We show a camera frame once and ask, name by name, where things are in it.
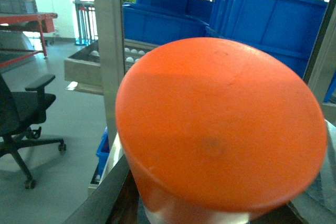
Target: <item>chair wheel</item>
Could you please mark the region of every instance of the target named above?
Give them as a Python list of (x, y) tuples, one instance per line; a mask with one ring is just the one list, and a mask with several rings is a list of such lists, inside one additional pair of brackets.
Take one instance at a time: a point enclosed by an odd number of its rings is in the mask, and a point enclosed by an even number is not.
[(61, 151), (66, 151), (67, 150), (67, 145), (66, 144), (59, 144), (58, 145), (58, 150)]
[(25, 188), (26, 189), (33, 189), (36, 186), (36, 180), (34, 179), (27, 179), (25, 181)]

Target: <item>office chair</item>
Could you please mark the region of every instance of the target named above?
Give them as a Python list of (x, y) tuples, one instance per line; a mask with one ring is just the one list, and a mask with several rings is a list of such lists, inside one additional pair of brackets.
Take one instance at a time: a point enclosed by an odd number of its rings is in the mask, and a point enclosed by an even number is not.
[(11, 92), (0, 74), (0, 157), (11, 154), (21, 170), (27, 176), (26, 189), (33, 189), (33, 179), (26, 164), (18, 153), (18, 149), (30, 146), (60, 143), (59, 151), (65, 151), (62, 138), (37, 140), (41, 135), (41, 127), (32, 130), (32, 124), (46, 120), (46, 110), (55, 101), (54, 94), (46, 94), (45, 86), (54, 80), (53, 74), (42, 76), (25, 88), (27, 92)]

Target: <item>concrete floor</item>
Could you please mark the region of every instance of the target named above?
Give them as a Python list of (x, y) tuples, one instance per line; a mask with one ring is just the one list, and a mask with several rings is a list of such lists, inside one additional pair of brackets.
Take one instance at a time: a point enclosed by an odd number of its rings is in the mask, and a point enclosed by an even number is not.
[(73, 43), (58, 43), (47, 48), (47, 60), (38, 54), (3, 73), (12, 91), (24, 91), (46, 73), (56, 75), (46, 87), (57, 99), (41, 125), (41, 137), (61, 136), (67, 150), (60, 153), (57, 144), (19, 150), (37, 180), (33, 190), (25, 189), (26, 177), (11, 155), (0, 158), (0, 223), (63, 223), (88, 196), (106, 119), (103, 96), (66, 90), (63, 60), (80, 49)]

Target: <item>metal frame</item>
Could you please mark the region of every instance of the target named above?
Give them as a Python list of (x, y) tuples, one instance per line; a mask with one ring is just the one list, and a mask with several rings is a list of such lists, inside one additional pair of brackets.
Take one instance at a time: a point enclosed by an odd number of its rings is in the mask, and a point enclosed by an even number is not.
[(330, 0), (303, 78), (320, 103), (325, 119), (331, 123), (336, 120), (336, 104), (323, 100), (336, 69), (335, 26), (336, 0)]
[[(120, 82), (125, 74), (122, 0), (94, 0), (97, 30), (99, 34), (99, 55), (104, 91), (104, 103), (108, 133), (115, 136), (115, 102)], [(112, 146), (113, 137), (109, 138)]]
[(22, 55), (12, 60), (0, 63), (0, 67), (5, 67), (20, 60), (26, 59), (34, 54), (42, 52), (47, 58), (47, 48), (44, 40), (43, 33), (50, 33), (54, 31), (54, 23), (52, 19), (57, 18), (56, 13), (37, 13), (37, 14), (0, 14), (0, 24), (15, 24), (21, 22), (36, 22), (37, 26), (1, 26), (0, 30), (6, 31), (37, 31), (40, 33), (40, 41), (42, 50), (23, 50), (23, 49), (0, 49), (2, 51), (15, 51), (27, 52), (28, 54)]

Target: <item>orange lid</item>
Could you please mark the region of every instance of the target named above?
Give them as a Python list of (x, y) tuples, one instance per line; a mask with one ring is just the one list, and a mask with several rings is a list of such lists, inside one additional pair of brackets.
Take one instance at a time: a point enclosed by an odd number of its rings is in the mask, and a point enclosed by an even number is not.
[(117, 128), (128, 158), (175, 197), (260, 211), (302, 192), (327, 145), (319, 105), (288, 67), (216, 38), (152, 50), (124, 77)]

